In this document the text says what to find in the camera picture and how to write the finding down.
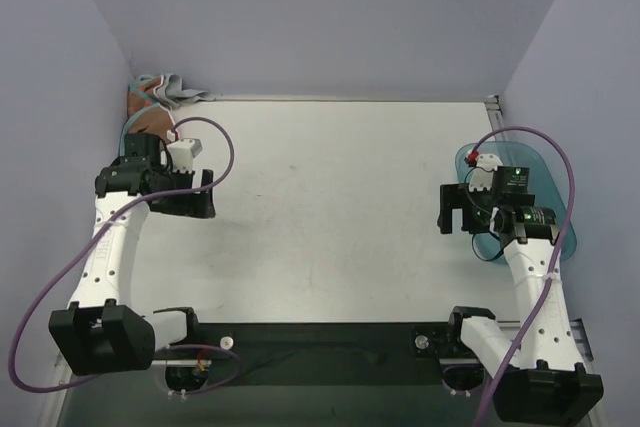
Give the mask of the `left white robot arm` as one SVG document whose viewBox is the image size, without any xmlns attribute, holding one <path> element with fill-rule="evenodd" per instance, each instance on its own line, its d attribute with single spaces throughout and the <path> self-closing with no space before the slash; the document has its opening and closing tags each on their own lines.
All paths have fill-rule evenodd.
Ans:
<svg viewBox="0 0 640 427">
<path fill-rule="evenodd" d="M 146 370 L 157 351 L 195 356 L 202 346 L 191 307 L 137 313 L 131 307 L 134 261 L 152 212 L 196 219 L 215 215 L 211 192 L 194 193 L 197 139 L 170 144 L 154 134 L 128 134 L 124 152 L 95 179 L 96 244 L 64 310 L 51 313 L 49 331 L 76 376 Z"/>
</svg>

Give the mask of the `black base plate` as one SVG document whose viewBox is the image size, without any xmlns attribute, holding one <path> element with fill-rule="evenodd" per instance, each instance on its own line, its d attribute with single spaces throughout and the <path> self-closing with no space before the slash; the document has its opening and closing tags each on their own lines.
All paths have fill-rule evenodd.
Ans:
<svg viewBox="0 0 640 427">
<path fill-rule="evenodd" d="M 473 391 L 486 379 L 444 322 L 203 323 L 154 364 L 172 388 L 442 385 Z"/>
</svg>

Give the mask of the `orange brown bear towel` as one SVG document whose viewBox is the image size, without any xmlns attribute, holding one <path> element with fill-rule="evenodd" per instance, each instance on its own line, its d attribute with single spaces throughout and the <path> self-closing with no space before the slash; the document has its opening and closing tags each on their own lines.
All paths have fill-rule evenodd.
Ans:
<svg viewBox="0 0 640 427">
<path fill-rule="evenodd" d="M 124 154 L 125 135 L 128 133 L 152 133 L 167 139 L 167 131 L 174 125 L 169 101 L 161 92 L 167 80 L 166 75 L 143 75 L 129 84 L 127 119 L 120 136 L 119 155 Z"/>
</svg>

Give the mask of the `teal plastic tray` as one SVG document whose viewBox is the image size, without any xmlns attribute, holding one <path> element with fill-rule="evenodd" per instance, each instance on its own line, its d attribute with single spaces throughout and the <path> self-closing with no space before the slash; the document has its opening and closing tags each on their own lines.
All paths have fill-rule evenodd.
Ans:
<svg viewBox="0 0 640 427">
<path fill-rule="evenodd" d="M 455 155 L 454 165 L 459 182 L 466 180 L 469 167 L 464 159 L 473 145 L 473 143 L 463 145 Z M 505 166 L 529 168 L 528 192 L 535 195 L 535 205 L 553 209 L 557 215 L 558 225 L 561 226 L 566 216 L 566 206 L 545 161 L 535 149 L 520 142 L 487 141 L 480 147 L 479 153 L 485 157 L 497 156 Z M 478 234 L 474 240 L 474 247 L 477 253 L 486 259 L 496 255 L 500 249 L 499 241 L 489 234 Z M 573 225 L 570 224 L 561 251 L 561 262 L 568 261 L 576 249 L 577 238 Z"/>
</svg>

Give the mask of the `grey crumpled towel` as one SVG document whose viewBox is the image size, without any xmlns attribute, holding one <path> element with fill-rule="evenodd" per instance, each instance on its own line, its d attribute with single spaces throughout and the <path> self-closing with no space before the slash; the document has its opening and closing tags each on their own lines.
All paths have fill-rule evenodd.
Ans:
<svg viewBox="0 0 640 427">
<path fill-rule="evenodd" d="M 180 109 L 184 105 L 215 100 L 215 95 L 211 92 L 186 88 L 183 78 L 174 73 L 161 76 L 161 83 L 155 88 L 155 96 L 159 103 L 170 111 Z"/>
</svg>

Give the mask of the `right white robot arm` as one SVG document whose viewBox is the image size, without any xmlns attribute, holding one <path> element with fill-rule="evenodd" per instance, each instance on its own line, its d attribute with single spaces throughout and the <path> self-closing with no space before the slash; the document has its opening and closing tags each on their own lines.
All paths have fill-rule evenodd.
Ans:
<svg viewBox="0 0 640 427">
<path fill-rule="evenodd" d="M 465 180 L 440 190 L 438 227 L 452 232 L 455 210 L 462 231 L 487 234 L 500 244 L 511 272 L 520 329 L 508 338 L 486 308 L 457 306 L 443 332 L 452 355 L 470 352 L 491 377 L 487 396 L 505 422 L 576 426 L 604 394 L 588 372 L 571 329 L 560 273 L 560 224 L 535 203 L 527 167 L 491 158 L 472 162 Z"/>
</svg>

